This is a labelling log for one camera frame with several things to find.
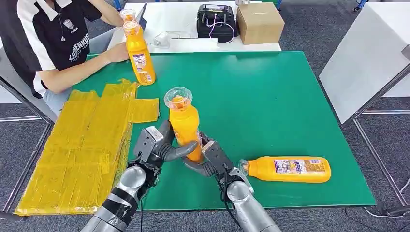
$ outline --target yellow tape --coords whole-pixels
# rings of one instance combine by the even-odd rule
[[[128,109],[128,121],[132,123],[157,121],[159,99],[132,99]]]
[[[19,215],[87,214],[103,203],[127,165],[132,124],[155,121],[158,99],[135,99],[122,80],[96,92],[74,90],[51,132]]]

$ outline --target person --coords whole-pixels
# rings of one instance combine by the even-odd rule
[[[57,116],[71,86],[129,58],[125,43],[106,50],[113,30],[90,40],[85,18],[123,24],[105,0],[7,0],[0,7],[0,37],[10,63]],[[99,55],[86,61],[88,53]]]

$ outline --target bottle cap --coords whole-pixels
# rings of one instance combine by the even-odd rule
[[[249,166],[248,166],[248,162],[246,160],[241,159],[239,161],[239,170],[241,170],[245,175],[248,175]]]
[[[122,26],[125,35],[136,35],[140,31],[140,25],[135,21],[125,22]]]
[[[136,13],[133,9],[124,9],[119,13],[119,15],[125,22],[127,22],[135,20]]]
[[[184,110],[192,102],[192,93],[187,88],[175,87],[165,94],[164,102],[171,110]]]

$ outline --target robot finger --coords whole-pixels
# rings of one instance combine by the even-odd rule
[[[205,163],[196,163],[192,162],[190,159],[187,157],[183,157],[182,161],[185,164],[185,167],[203,175],[206,177],[212,176],[213,174],[216,173],[215,168],[211,165],[210,162],[205,162]]]

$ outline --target plastic bottle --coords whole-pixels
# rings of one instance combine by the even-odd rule
[[[186,145],[191,141],[198,141],[196,149],[187,155],[194,162],[202,162],[201,138],[198,131],[199,114],[191,105],[192,93],[186,88],[175,87],[164,97],[165,105],[170,109],[169,120],[179,145]]]
[[[267,181],[323,183],[329,180],[329,162],[322,157],[264,156],[253,161],[239,161],[245,174]]]
[[[124,23],[123,28],[127,37],[128,55],[138,82],[144,86],[153,84],[155,72],[142,27],[135,21],[129,21]]]
[[[133,9],[123,9],[119,15],[124,20],[124,22],[134,21],[135,20],[135,10]]]

